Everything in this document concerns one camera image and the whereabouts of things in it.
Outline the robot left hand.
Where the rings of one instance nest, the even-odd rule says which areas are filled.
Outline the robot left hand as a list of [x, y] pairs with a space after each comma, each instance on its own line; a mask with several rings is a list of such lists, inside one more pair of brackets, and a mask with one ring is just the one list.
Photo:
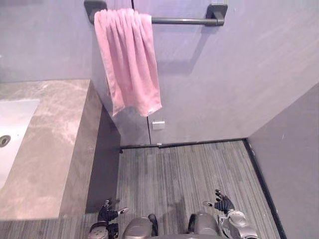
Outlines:
[[129, 210], [128, 207], [124, 207], [119, 210], [114, 210], [112, 198], [108, 198], [105, 200], [101, 209], [99, 210], [97, 221], [108, 223], [116, 219], [119, 215], [126, 213], [128, 210]]

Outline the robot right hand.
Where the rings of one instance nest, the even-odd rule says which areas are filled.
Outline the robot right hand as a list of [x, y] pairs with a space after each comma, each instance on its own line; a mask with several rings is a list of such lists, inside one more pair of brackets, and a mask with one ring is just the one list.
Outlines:
[[217, 196], [215, 202], [204, 201], [203, 205], [207, 207], [215, 208], [224, 214], [228, 214], [230, 211], [234, 211], [235, 207], [231, 200], [223, 194], [219, 189], [215, 189], [215, 195]]

